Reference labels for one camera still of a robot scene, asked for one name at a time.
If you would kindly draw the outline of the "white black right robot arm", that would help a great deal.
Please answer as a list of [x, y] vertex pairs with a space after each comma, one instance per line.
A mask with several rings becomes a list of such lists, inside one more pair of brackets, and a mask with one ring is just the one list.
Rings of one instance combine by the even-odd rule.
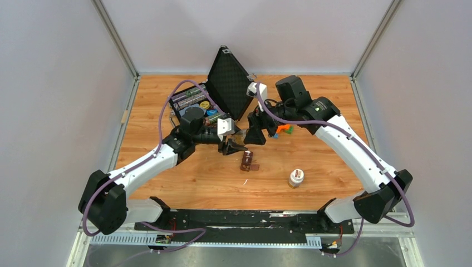
[[363, 186], [363, 191], [325, 204], [318, 216], [318, 225], [332, 232], [340, 223], [364, 219], [372, 224], [388, 219], [400, 221], [388, 213], [399, 202], [406, 202], [406, 192], [413, 177], [406, 169], [396, 170], [355, 133], [340, 110], [326, 97], [312, 99], [298, 76], [288, 76], [276, 83], [281, 100], [268, 103], [267, 87], [252, 82], [247, 95], [258, 101], [258, 107], [248, 115], [249, 129], [244, 142], [264, 145], [263, 130], [270, 136], [279, 126], [297, 125], [327, 144], [350, 167]]

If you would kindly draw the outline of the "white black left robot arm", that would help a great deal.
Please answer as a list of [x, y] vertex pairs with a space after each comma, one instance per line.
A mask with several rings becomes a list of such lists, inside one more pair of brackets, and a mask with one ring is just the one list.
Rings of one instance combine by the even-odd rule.
[[84, 232], [93, 236], [88, 223], [104, 235], [112, 234], [123, 224], [141, 222], [158, 230], [166, 229], [171, 216], [164, 211], [167, 207], [162, 201], [152, 197], [129, 200], [129, 196], [159, 173], [186, 160], [197, 144], [217, 144], [224, 155], [246, 150], [246, 133], [230, 117], [223, 116], [210, 125], [202, 109], [187, 109], [179, 125], [146, 155], [109, 173], [97, 170], [90, 175], [78, 205]]

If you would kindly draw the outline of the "brown pill organizer strip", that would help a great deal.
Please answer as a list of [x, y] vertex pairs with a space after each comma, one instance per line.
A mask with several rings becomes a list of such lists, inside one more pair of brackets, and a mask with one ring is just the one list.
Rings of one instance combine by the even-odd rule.
[[260, 165], [257, 163], [253, 163], [253, 155], [254, 153], [251, 151], [244, 151], [242, 160], [240, 163], [240, 170], [250, 172], [250, 171], [258, 171], [260, 169]]

